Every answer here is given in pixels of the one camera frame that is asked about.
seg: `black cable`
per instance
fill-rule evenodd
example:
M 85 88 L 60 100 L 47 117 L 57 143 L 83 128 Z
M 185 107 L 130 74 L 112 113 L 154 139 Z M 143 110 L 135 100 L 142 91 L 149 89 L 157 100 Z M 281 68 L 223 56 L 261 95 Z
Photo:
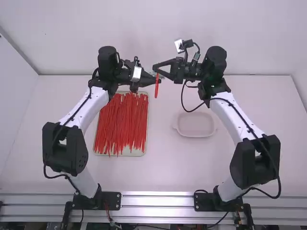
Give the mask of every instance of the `black cable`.
M 208 193 L 206 190 L 203 190 L 203 189 L 197 189 L 197 190 L 194 192 L 194 195 L 195 195 L 195 193 L 197 193 L 197 192 L 204 192 L 204 193 Z
M 198 49 L 198 51 L 197 51 L 197 53 L 201 53 L 201 48 L 200 48 L 200 46 L 196 43 L 196 42 L 193 42 L 193 44 L 194 45 L 196 45 L 196 47 L 197 47 L 197 49 Z
M 181 106 L 183 108 L 184 111 L 186 111 L 187 113 L 191 113 L 191 112 L 194 112 L 195 110 L 197 110 L 199 107 L 201 107 L 203 104 L 205 104 L 205 102 L 202 102 L 201 104 L 199 104 L 198 106 L 196 106 L 194 109 L 192 110 L 187 110 L 184 105 L 183 105 L 183 90 L 184 90 L 184 87 L 187 85 L 187 81 L 188 80 L 185 80 L 184 83 L 183 83 L 183 86 L 182 86 L 182 90 L 181 90 Z
M 232 108 L 235 110 L 235 112 L 238 114 L 238 116 L 239 116 L 239 117 L 241 118 L 241 120 L 244 122 L 244 124 L 246 125 L 246 127 L 247 127 L 247 128 L 249 129 L 249 131 L 252 133 L 252 135 L 254 136 L 254 138 L 258 141 L 258 143 L 260 143 L 262 149 L 265 151 L 265 153 L 266 153 L 267 156 L 269 157 L 269 159 L 270 159 L 270 161 L 271 161 L 271 163 L 272 163 L 273 169 L 274 169 L 274 171 L 275 171 L 275 173 L 276 173 L 276 178 L 277 178 L 277 182 L 278 182 L 278 193 L 277 193 L 277 195 L 272 196 L 272 195 L 270 195 L 270 194 L 264 192 L 263 190 L 261 190 L 261 189 L 259 189 L 259 188 L 250 187 L 247 191 L 245 191 L 243 194 L 241 194 L 240 196 L 238 196 L 238 198 L 244 196 L 245 194 L 247 194 L 247 193 L 248 193 L 249 191 L 251 191 L 251 190 L 257 190 L 257 191 L 259 191 L 259 192 L 265 194 L 266 196 L 268 196 L 268 197 L 271 198 L 271 199 L 277 199 L 277 198 L 279 198 L 280 195 L 281 195 L 281 193 L 282 193 L 282 183 L 281 183 L 281 181 L 280 181 L 280 177 L 279 177 L 279 173 L 278 173 L 277 167 L 276 167 L 276 165 L 275 165 L 275 163 L 274 163 L 274 160 L 273 160 L 272 156 L 270 155 L 269 151 L 267 150 L 267 148 L 264 146 L 264 144 L 261 142 L 261 140 L 260 140 L 260 139 L 258 138 L 258 136 L 255 134 L 254 130 L 249 126 L 249 124 L 248 124 L 247 121 L 244 119 L 244 117 L 241 115 L 241 113 L 236 109 L 236 107 L 235 107 L 230 101 L 228 101 L 227 99 L 224 99 L 224 98 L 219 98 L 219 97 L 211 98 L 210 101 L 212 101 L 212 100 L 222 100 L 222 101 L 224 101 L 224 102 L 227 102 L 228 105 L 229 105 L 230 107 L 232 107 Z
M 186 84 L 186 86 L 187 86 L 188 88 L 198 88 L 197 85 L 187 85 L 187 84 Z
M 219 223 L 221 223 L 221 221 L 222 221 L 223 219 L 225 219 L 225 217 L 227 216 L 228 213 L 229 213 L 229 212 L 226 212 L 225 215 L 223 215 L 223 217 L 220 218 L 220 220 L 219 220 L 218 222 L 216 222 L 215 224 L 212 224 L 212 225 L 208 226 L 206 229 L 213 228 L 213 227 L 215 227 L 216 225 L 218 225 Z
M 83 208 L 81 210 L 82 210 L 82 218 L 81 218 L 80 224 L 82 224 L 83 217 L 84 217 L 84 210 L 83 210 Z
M 151 225 L 146 225 L 146 224 L 138 224 L 134 227 L 148 227 L 148 228 L 153 228 L 153 229 L 169 230 L 167 228 L 161 228 L 161 227 L 156 227 L 156 226 L 151 226 Z

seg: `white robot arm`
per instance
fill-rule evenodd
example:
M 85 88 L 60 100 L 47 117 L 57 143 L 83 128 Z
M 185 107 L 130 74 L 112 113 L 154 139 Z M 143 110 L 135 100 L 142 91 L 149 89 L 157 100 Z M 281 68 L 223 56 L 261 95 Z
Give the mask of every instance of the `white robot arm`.
M 211 108 L 221 119 L 231 135 L 236 150 L 230 163 L 230 175 L 228 179 L 213 190 L 215 209 L 223 210 L 223 205 L 241 198 L 250 190 L 263 192 L 270 198 L 278 198 L 281 193 L 279 178 L 280 142 L 275 135 L 267 136 L 259 129 L 243 112 L 234 99 L 231 89 L 223 78 L 226 68 L 226 51 L 219 46 L 208 49 L 202 63 L 200 48 L 192 39 L 175 42 L 178 53 L 185 52 L 185 57 L 176 57 L 153 65 L 153 70 L 169 78 L 176 84 L 182 84 L 181 104 L 183 89 L 187 81 L 199 81 L 197 86 L 201 100 L 204 100 L 208 108 Z M 191 62 L 187 62 L 187 48 L 196 45 L 198 52 L 195 53 Z M 161 67 L 169 66 L 170 72 L 161 70 Z M 266 192 L 255 188 L 259 184 L 265 184 L 277 179 L 279 192 L 271 196 Z

